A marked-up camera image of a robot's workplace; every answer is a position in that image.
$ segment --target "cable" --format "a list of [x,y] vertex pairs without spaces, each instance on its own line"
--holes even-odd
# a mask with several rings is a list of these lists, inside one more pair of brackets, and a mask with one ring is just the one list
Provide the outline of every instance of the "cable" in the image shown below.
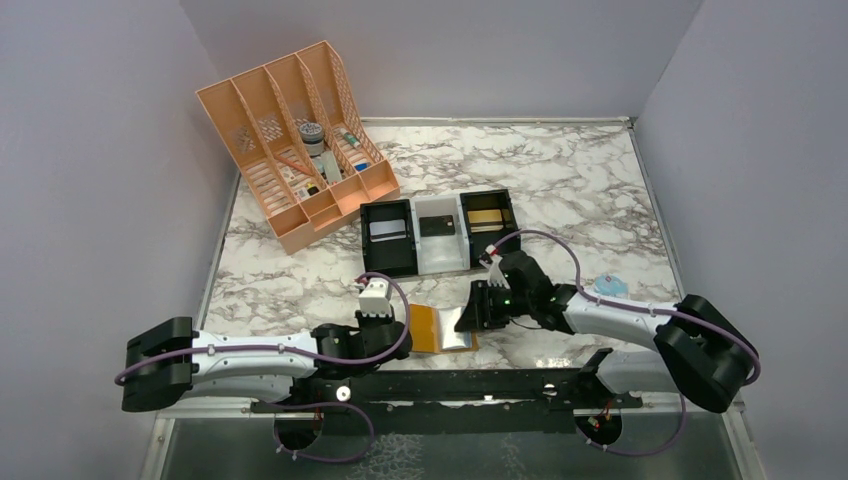
[[272,434],[274,436],[274,443],[277,444],[277,453],[280,453],[280,452],[290,453],[290,454],[292,454],[292,460],[297,460],[298,458],[306,458],[306,459],[309,459],[309,460],[315,460],[316,462],[322,462],[322,463],[350,463],[350,462],[355,462],[355,461],[359,460],[360,458],[364,457],[368,453],[368,451],[371,450],[371,447],[374,446],[374,442],[377,441],[377,435],[374,433],[374,423],[368,417],[368,414],[366,414],[364,411],[362,411],[361,408],[357,407],[356,405],[352,405],[350,403],[318,402],[318,403],[308,403],[308,404],[305,404],[305,405],[277,405],[275,403],[266,403],[265,405],[270,406],[270,407],[274,407],[274,408],[279,408],[280,410],[286,410],[286,411],[309,410],[309,409],[313,409],[313,408],[325,408],[325,407],[342,407],[342,408],[347,408],[347,409],[353,410],[357,415],[362,417],[362,419],[365,420],[365,424],[368,425],[368,445],[365,448],[363,448],[362,450],[360,450],[359,452],[357,452],[353,455],[347,456],[347,457],[321,457],[321,456],[318,456],[318,455],[310,455],[308,453],[300,453],[300,451],[298,451],[298,450],[289,450],[288,448],[286,448],[285,445],[283,445],[283,442],[281,442],[280,438],[277,436],[277,429],[273,428]]
[[521,327],[521,328],[526,328],[527,330],[541,330],[542,329],[542,327],[528,327],[527,325],[522,325],[522,324],[516,322],[514,318],[510,318],[509,321],[512,322],[513,325],[515,325],[517,327]]
[[[403,331],[401,332],[400,337],[398,337],[398,340],[394,343],[394,345],[389,347],[389,349],[386,350],[383,353],[380,353],[380,354],[374,355],[373,357],[368,357],[368,358],[347,359],[347,358],[330,357],[330,356],[327,356],[327,355],[321,355],[320,353],[307,352],[306,350],[301,350],[301,349],[296,348],[296,347],[285,347],[285,346],[283,346],[282,351],[281,351],[280,345],[224,345],[224,346],[215,347],[215,352],[251,352],[251,351],[267,351],[267,352],[274,351],[274,352],[280,352],[280,353],[289,352],[289,353],[296,353],[298,355],[303,355],[304,357],[309,357],[309,358],[312,358],[312,359],[315,359],[315,360],[321,360],[323,362],[328,362],[328,363],[337,363],[337,364],[341,364],[341,365],[367,365],[369,363],[380,361],[380,360],[388,357],[392,353],[394,353],[394,351],[397,350],[398,348],[400,348],[401,344],[403,344],[404,340],[406,340],[406,337],[409,334],[409,319],[411,317],[410,311],[409,311],[409,299],[406,297],[406,294],[403,293],[403,289],[400,288],[400,285],[398,285],[398,283],[396,281],[394,281],[393,279],[391,279],[390,277],[388,277],[386,275],[383,275],[382,273],[376,273],[376,272],[363,273],[362,275],[357,277],[357,280],[361,280],[361,279],[364,279],[364,278],[381,278],[383,280],[386,280],[389,283],[389,285],[392,286],[392,288],[397,290],[398,295],[400,296],[400,299],[403,302],[404,315],[405,315],[404,316]],[[166,352],[166,353],[162,353],[162,354],[159,354],[159,355],[154,355],[152,357],[146,358],[146,359],[124,369],[124,371],[122,371],[121,373],[118,374],[118,376],[115,377],[115,385],[118,385],[119,387],[123,387],[126,384],[126,378],[128,376],[130,376],[133,373],[141,370],[144,367],[147,367],[149,365],[153,365],[154,363],[161,362],[163,360],[168,360],[168,359],[175,358],[175,357],[182,357],[184,355],[194,355],[194,354],[208,353],[208,352],[209,352],[209,349],[207,347],[192,347],[192,348],[183,348],[183,349],[180,349],[180,350],[174,350],[172,352]]]
[[[585,298],[587,298],[587,299],[589,299],[593,302],[597,302],[601,305],[607,305],[607,306],[610,306],[610,307],[620,308],[620,309],[627,310],[627,311],[630,311],[630,312],[670,315],[670,316],[681,318],[681,319],[686,320],[688,322],[694,323],[694,324],[696,324],[700,327],[706,328],[707,330],[709,330],[711,332],[717,333],[718,335],[721,335],[723,338],[725,338],[725,339],[731,341],[732,343],[738,345],[751,358],[751,362],[754,365],[754,372],[751,374],[750,378],[745,380],[744,384],[750,385],[751,383],[754,383],[757,380],[757,378],[759,378],[759,376],[760,376],[760,358],[757,356],[757,354],[754,352],[754,350],[751,347],[748,346],[748,344],[746,344],[741,339],[739,339],[738,337],[736,337],[732,333],[730,333],[730,332],[728,332],[728,331],[726,331],[722,328],[716,327],[715,325],[713,325],[711,323],[707,323],[707,322],[705,322],[704,320],[701,320],[698,317],[688,315],[688,314],[683,313],[683,312],[678,312],[676,310],[655,309],[655,310],[651,311],[651,310],[649,310],[647,308],[643,308],[643,307],[636,307],[636,306],[633,306],[633,305],[626,305],[626,304],[615,302],[615,301],[612,301],[612,300],[602,299],[600,297],[596,297],[596,296],[591,295],[588,292],[586,292],[583,289],[583,286],[580,284],[580,261],[577,260],[577,255],[574,253],[574,250],[572,250],[571,247],[569,247],[568,244],[565,243],[565,240],[563,240],[562,238],[560,238],[556,235],[553,235],[553,234],[550,234],[550,233],[547,233],[547,232],[542,232],[540,230],[518,230],[518,231],[512,232],[508,235],[505,235],[503,238],[501,238],[500,240],[495,242],[493,246],[495,247],[495,249],[497,249],[504,242],[506,242],[506,241],[508,241],[512,238],[515,238],[519,235],[524,235],[524,234],[540,235],[542,237],[553,240],[559,246],[564,248],[566,252],[568,252],[568,254],[571,256],[571,260],[574,261],[574,269],[575,269],[575,272],[576,272],[575,275],[574,275],[574,277],[575,277],[574,278],[574,286],[577,288],[577,291],[583,297],[585,297]],[[664,444],[662,444],[661,446],[659,446],[659,447],[657,447],[653,450],[649,450],[647,452],[628,452],[628,451],[625,451],[625,450],[618,450],[618,449],[610,448],[610,447],[604,448],[603,445],[599,445],[595,442],[592,442],[591,440],[589,441],[589,444],[596,447],[596,448],[600,448],[600,449],[604,450],[605,452],[609,452],[609,453],[612,453],[612,454],[615,454],[615,455],[621,455],[621,456],[625,456],[625,457],[644,457],[644,456],[650,456],[650,455],[656,455],[658,453],[662,453],[662,452],[668,450],[669,448],[671,448],[672,446],[674,446],[675,443],[677,443],[677,441],[680,439],[680,436],[683,434],[683,430],[686,428],[686,424],[688,422],[688,419],[686,417],[686,399],[683,395],[680,396],[680,406],[681,406],[681,408],[680,408],[681,418],[680,418],[680,423],[677,426],[677,431],[674,432],[674,435],[672,435],[672,437],[667,442],[665,442]]]
[[585,289],[583,289],[583,285],[580,284],[580,261],[577,260],[577,255],[574,253],[574,250],[572,250],[571,247],[569,247],[568,244],[565,243],[565,240],[563,240],[560,237],[557,237],[556,235],[553,235],[553,234],[550,234],[550,233],[547,233],[547,232],[542,232],[540,230],[518,230],[518,231],[512,232],[512,233],[504,236],[503,238],[501,238],[500,240],[495,242],[493,246],[495,248],[498,248],[500,245],[502,245],[507,240],[510,240],[510,239],[515,238],[519,235],[523,235],[523,234],[527,234],[527,233],[533,234],[533,235],[541,235],[545,238],[549,238],[549,239],[553,240],[554,242],[556,242],[557,244],[559,244],[559,246],[564,248],[566,252],[568,252],[568,254],[571,256],[571,259],[574,261],[574,269],[576,271],[576,273],[574,275],[574,277],[575,277],[574,278],[574,286],[577,288],[577,291],[583,297],[585,297],[585,298],[587,298],[587,299],[589,299],[593,302],[596,302],[600,305],[607,305],[607,306],[610,306],[610,307],[615,307],[615,308],[619,308],[619,309],[622,309],[622,310],[627,310],[629,312],[650,313],[650,314],[654,314],[654,315],[669,315],[669,316],[672,316],[672,317],[680,318],[682,320],[686,320],[687,322],[690,322],[690,323],[694,323],[695,325],[698,325],[699,327],[705,328],[705,329],[707,329],[707,330],[709,330],[709,331],[711,331],[715,334],[718,334],[721,337],[723,337],[725,340],[728,340],[731,343],[737,345],[739,348],[742,349],[742,351],[745,352],[746,355],[748,355],[751,358],[751,363],[753,363],[753,365],[754,365],[754,372],[751,374],[751,376],[748,379],[745,380],[745,383],[743,385],[750,385],[750,384],[754,383],[755,381],[757,381],[757,379],[760,377],[760,371],[761,371],[760,357],[757,355],[756,352],[754,352],[754,349],[749,347],[748,344],[745,343],[744,341],[742,341],[741,339],[739,339],[739,337],[737,337],[736,335],[733,335],[732,333],[728,332],[727,330],[725,330],[723,328],[717,327],[717,326],[715,326],[715,325],[713,325],[709,322],[706,322],[704,320],[701,320],[700,318],[695,317],[693,315],[689,315],[689,314],[683,313],[683,312],[678,312],[677,310],[667,310],[667,309],[664,309],[664,308],[657,308],[657,309],[654,309],[654,310],[650,310],[650,309],[645,308],[645,307],[637,307],[637,306],[634,306],[634,305],[627,305],[627,304],[624,304],[624,303],[619,303],[619,302],[616,302],[616,301],[613,301],[613,300],[609,300],[607,298],[596,297],[596,296],[590,294],[589,292],[587,292]]

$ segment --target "metal frame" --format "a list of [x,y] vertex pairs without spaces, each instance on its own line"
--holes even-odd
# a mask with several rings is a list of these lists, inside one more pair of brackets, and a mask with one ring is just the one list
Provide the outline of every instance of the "metal frame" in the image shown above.
[[[678,291],[684,295],[682,279],[680,276],[680,266],[677,258],[677,253],[674,248],[674,242],[665,223],[662,211],[657,201],[651,185],[650,178],[645,164],[642,159],[639,146],[636,142],[636,135],[633,129],[633,119],[628,117],[618,118],[602,118],[602,119],[580,119],[580,118],[386,118],[386,117],[363,117],[363,123],[369,126],[509,126],[509,125],[591,125],[591,126],[612,126],[623,125],[627,128],[630,135],[630,141],[636,154],[636,160],[639,164],[639,169],[642,172],[642,178],[645,182],[645,187],[648,191],[648,196],[651,200],[654,215],[657,218],[660,232],[663,241],[666,245],[666,251],[671,263],[672,274],[674,275],[675,283]],[[221,230],[217,238],[218,248],[215,250],[212,258],[209,275],[207,277],[205,290],[201,299],[198,315],[195,318],[195,326],[203,328],[206,322],[206,313],[211,300],[212,289],[215,285],[215,277],[218,272],[218,265],[221,259],[221,253],[224,248],[224,240],[227,229],[229,228],[230,218],[232,217],[233,206],[235,205],[236,196],[238,193],[239,182],[241,176],[237,175],[230,191],[229,203],[225,211],[225,217],[221,225]],[[668,394],[646,394],[643,397],[645,407],[638,410],[628,410],[628,415],[640,415],[650,413],[677,412],[680,410],[679,398],[676,395]],[[183,418],[285,418],[285,419],[307,419],[311,418],[311,413],[268,413],[257,414],[250,411],[251,401],[247,399],[222,399],[222,398],[198,398],[184,400],[179,404],[162,410],[157,413],[156,420],[153,426],[147,454],[144,459],[141,476],[142,480],[158,480],[161,478],[165,468],[165,463],[168,455],[170,442],[174,433],[174,424],[176,420]],[[698,411],[698,407],[687,402],[687,408],[691,411]],[[757,454],[756,447],[752,441],[748,425],[743,416],[744,403],[741,397],[737,397],[730,409],[722,415],[722,419],[727,430],[727,435],[740,474],[743,478],[761,480],[765,479],[762,463]],[[581,410],[575,410],[575,414],[583,413]]]

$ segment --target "table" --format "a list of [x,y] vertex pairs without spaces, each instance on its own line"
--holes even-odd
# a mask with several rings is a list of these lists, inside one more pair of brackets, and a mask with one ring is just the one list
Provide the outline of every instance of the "table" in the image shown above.
[[[673,301],[679,293],[628,128],[611,125],[369,126],[392,163],[402,197],[508,188],[519,226],[568,239],[584,284],[602,274],[630,296]],[[522,239],[556,282],[573,283],[559,246]],[[284,335],[322,323],[354,325],[352,279],[363,271],[359,221],[287,255],[247,185],[238,187],[203,328],[231,336]],[[465,305],[485,272],[403,279],[412,303]],[[400,303],[396,310],[402,312]],[[413,354],[385,369],[532,368],[582,365],[602,347],[641,347],[593,335],[510,325],[479,336],[477,352]]]

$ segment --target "white marble table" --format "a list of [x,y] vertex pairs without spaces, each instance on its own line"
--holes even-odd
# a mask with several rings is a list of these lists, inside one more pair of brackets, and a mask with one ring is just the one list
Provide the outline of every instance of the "white marble table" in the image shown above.
[[[519,226],[556,232],[573,245],[583,282],[612,273],[630,297],[678,299],[670,261],[628,130],[622,126],[371,126],[392,162],[402,197],[508,188]],[[560,247],[522,240],[554,281],[573,283]],[[247,185],[239,185],[204,329],[280,335],[322,323],[354,325],[352,279],[363,271],[359,222],[287,255]],[[465,305],[483,272],[404,279],[413,303]],[[396,310],[402,307],[397,302]],[[640,347],[510,325],[479,336],[473,353],[413,354],[385,369],[579,366],[601,347]]]

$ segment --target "marble surface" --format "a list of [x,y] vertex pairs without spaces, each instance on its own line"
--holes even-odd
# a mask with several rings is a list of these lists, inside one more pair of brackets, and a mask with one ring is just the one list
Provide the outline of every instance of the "marble surface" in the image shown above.
[[[392,162],[403,197],[508,188],[521,227],[556,232],[574,247],[584,284],[611,273],[627,283],[630,298],[679,298],[623,126],[367,130]],[[359,221],[287,255],[244,182],[237,195],[204,329],[232,336],[280,335],[327,322],[354,325],[352,279],[363,271]],[[542,238],[522,242],[554,281],[573,283],[574,267],[560,247]],[[470,281],[482,278],[484,272],[442,274],[404,279],[401,285],[412,303],[444,308],[465,305]],[[402,312],[400,302],[394,303]],[[529,318],[522,323],[533,325]],[[477,352],[413,354],[383,368],[567,367],[582,365],[601,347],[641,348],[515,325],[479,340]]]

